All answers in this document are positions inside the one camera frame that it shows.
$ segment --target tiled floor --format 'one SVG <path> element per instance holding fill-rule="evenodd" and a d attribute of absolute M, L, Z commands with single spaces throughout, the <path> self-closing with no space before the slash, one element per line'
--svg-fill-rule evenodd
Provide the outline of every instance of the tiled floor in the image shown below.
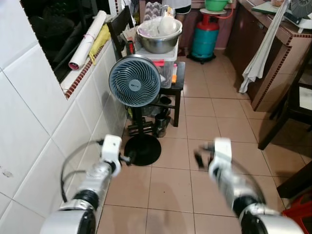
<path fill-rule="evenodd" d="M 194 160 L 194 149 L 220 136 L 232 140 L 233 158 L 258 181 L 268 205 L 285 209 L 288 200 L 278 196 L 276 186 L 311 161 L 311 134 L 289 121 L 272 144 L 259 150 L 259 139 L 274 122 L 268 113 L 254 112 L 248 96 L 236 92 L 233 66 L 216 53 L 204 65 L 179 58 L 186 62 L 179 127 L 169 124 L 159 139 L 157 162 L 124 166 L 111 181 L 99 234 L 241 233 L 217 185 Z M 123 145 L 128 139 L 125 132 Z"/>

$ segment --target yellow cloth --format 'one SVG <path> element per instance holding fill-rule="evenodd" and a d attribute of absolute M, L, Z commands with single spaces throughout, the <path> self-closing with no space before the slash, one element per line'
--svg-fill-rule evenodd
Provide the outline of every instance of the yellow cloth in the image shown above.
<path fill-rule="evenodd" d="M 92 47 L 91 47 L 91 50 L 89 52 L 89 56 L 90 56 L 90 59 L 93 63 L 93 65 L 96 64 L 96 61 L 95 61 L 95 55 L 97 54 L 99 48 L 103 45 L 105 45 L 105 43 L 109 40 L 109 38 L 111 37 L 111 34 L 109 33 L 109 29 L 107 27 L 107 25 L 105 24 L 101 31 L 99 32 L 96 40 L 94 41 Z"/>

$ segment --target plastic storage box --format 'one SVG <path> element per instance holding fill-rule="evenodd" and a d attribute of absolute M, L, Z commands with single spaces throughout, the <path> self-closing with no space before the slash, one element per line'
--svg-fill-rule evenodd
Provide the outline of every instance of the plastic storage box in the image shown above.
<path fill-rule="evenodd" d="M 166 54 L 152 54 L 146 51 L 143 47 L 136 52 L 138 55 L 149 58 L 157 67 L 161 75 L 161 87 L 169 89 L 172 83 L 172 75 L 174 70 L 174 64 L 177 58 L 178 42 L 175 48 Z"/>

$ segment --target fan base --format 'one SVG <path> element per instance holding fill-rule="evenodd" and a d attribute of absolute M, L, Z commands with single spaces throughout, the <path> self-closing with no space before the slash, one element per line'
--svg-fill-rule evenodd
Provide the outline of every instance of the fan base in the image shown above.
<path fill-rule="evenodd" d="M 144 134 L 136 135 L 128 140 L 125 156 L 135 156 L 132 164 L 146 166 L 156 162 L 161 153 L 161 145 L 156 137 Z"/>

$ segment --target white towel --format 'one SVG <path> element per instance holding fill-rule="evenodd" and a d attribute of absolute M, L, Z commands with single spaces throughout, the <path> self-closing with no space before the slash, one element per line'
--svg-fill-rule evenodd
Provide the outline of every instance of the white towel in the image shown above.
<path fill-rule="evenodd" d="M 276 15 L 274 16 L 257 53 L 254 55 L 253 59 L 244 70 L 243 72 L 244 81 L 240 86 L 239 89 L 240 93 L 243 94 L 247 92 L 248 84 L 250 82 L 254 82 L 257 77 L 260 79 L 262 78 L 264 65 L 267 61 L 275 34 L 278 30 L 278 27 L 283 19 L 286 10 L 288 9 L 288 5 L 289 0 L 284 0 L 282 5 L 279 7 Z"/>

